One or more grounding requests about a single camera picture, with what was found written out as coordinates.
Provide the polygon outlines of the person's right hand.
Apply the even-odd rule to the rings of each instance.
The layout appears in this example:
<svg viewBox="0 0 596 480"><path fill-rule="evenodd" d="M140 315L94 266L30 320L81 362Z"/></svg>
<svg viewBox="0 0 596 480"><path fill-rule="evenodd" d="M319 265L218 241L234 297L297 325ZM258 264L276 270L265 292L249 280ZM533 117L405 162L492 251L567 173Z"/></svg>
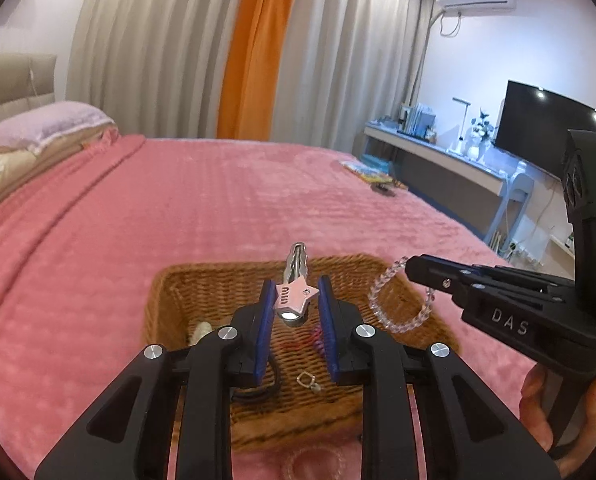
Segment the person's right hand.
<svg viewBox="0 0 596 480"><path fill-rule="evenodd" d="M535 364L526 374L521 388L519 417L524 428L548 451L554 445L554 434L542 408L546 376L547 370L540 364ZM577 472L596 448L596 378L586 390L580 409L578 426L570 431L575 439L570 442L566 454L555 460L563 479Z"/></svg>

